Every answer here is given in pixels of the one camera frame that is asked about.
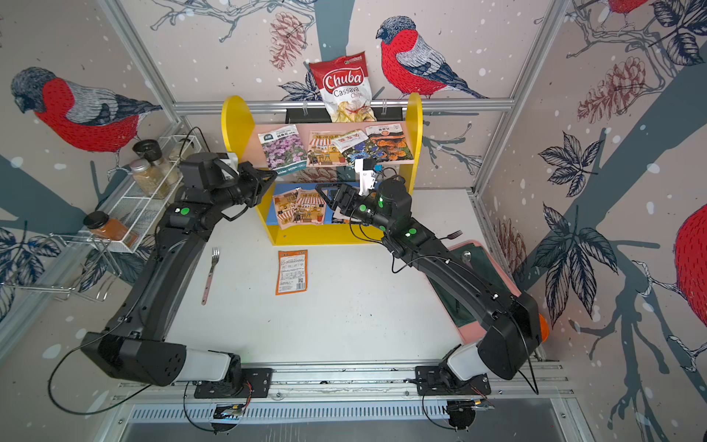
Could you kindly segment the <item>orange white seed bag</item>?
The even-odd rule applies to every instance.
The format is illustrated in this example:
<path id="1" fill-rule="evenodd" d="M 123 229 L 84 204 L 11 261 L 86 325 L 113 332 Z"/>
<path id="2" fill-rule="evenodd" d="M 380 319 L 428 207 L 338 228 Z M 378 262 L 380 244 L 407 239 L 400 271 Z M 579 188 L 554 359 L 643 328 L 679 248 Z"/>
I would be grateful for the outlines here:
<path id="1" fill-rule="evenodd" d="M 275 294 L 302 293 L 307 290 L 307 251 L 278 252 L 278 278 Z"/>

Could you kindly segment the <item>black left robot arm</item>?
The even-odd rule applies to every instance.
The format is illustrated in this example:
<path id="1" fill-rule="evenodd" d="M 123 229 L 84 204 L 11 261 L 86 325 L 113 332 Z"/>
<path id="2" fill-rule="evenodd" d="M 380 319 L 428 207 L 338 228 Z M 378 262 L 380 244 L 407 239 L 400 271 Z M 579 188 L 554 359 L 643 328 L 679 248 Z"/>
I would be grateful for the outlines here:
<path id="1" fill-rule="evenodd" d="M 180 164 L 182 186 L 158 222 L 155 248 L 123 307 L 100 333 L 87 333 L 81 352 L 114 379 L 168 386 L 175 381 L 216 382 L 239 392 L 238 355 L 168 342 L 195 266 L 224 211 L 261 203 L 277 177 L 248 161 L 232 169 L 215 153 Z"/>

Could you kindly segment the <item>purple flower seed bag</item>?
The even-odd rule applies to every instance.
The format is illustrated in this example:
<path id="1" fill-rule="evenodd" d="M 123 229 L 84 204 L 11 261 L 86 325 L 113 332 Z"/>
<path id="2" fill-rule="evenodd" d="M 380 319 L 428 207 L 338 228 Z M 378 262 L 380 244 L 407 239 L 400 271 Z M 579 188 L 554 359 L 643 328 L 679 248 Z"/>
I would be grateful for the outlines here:
<path id="1" fill-rule="evenodd" d="M 307 167 L 307 148 L 296 125 L 258 134 L 258 138 L 270 171 L 284 176 Z"/>

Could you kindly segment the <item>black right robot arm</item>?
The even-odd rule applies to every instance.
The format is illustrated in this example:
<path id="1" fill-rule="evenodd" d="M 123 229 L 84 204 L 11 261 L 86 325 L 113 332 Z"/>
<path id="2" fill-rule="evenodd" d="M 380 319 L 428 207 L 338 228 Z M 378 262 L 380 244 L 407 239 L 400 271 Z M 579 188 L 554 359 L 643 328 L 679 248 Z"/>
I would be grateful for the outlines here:
<path id="1" fill-rule="evenodd" d="M 391 255 L 436 282 L 484 328 L 475 344 L 449 356 L 447 366 L 460 380 L 492 372 L 510 380 L 530 362 L 542 343 L 541 315 L 535 299 L 495 285 L 454 256 L 434 232 L 412 217 L 412 197 L 405 184 L 388 179 L 361 195 L 349 184 L 319 184 L 317 193 L 331 210 L 383 233 Z"/>

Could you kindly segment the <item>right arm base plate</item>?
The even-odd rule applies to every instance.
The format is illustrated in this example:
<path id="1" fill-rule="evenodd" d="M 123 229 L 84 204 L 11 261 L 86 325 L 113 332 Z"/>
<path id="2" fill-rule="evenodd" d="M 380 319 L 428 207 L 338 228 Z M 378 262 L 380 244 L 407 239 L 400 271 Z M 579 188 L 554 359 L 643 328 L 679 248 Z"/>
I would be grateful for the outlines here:
<path id="1" fill-rule="evenodd" d="M 492 392 L 489 379 L 485 374 L 468 380 L 459 380 L 451 371 L 441 366 L 416 366 L 412 382 L 419 396 L 486 397 Z"/>

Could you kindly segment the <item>market stall seed bag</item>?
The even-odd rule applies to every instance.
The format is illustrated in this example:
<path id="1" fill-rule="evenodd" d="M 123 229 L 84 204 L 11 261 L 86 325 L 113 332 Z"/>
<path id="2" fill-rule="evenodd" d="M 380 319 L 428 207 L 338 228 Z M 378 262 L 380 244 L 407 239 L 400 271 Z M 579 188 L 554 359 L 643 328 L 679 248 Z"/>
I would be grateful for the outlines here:
<path id="1" fill-rule="evenodd" d="M 333 139 L 337 134 L 331 132 L 312 132 L 307 149 L 307 166 L 314 168 L 333 168 L 346 165 L 346 159 L 335 147 Z"/>

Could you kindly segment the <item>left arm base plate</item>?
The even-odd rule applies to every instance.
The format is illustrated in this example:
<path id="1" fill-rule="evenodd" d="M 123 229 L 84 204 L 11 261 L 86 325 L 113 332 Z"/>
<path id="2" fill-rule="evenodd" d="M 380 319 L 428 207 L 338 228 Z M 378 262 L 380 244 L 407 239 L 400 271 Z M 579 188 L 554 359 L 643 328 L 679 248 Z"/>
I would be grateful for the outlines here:
<path id="1" fill-rule="evenodd" d="M 196 386 L 195 399 L 264 399 L 269 396 L 272 368 L 241 368 L 239 375 L 226 375 L 221 381 L 202 381 Z"/>

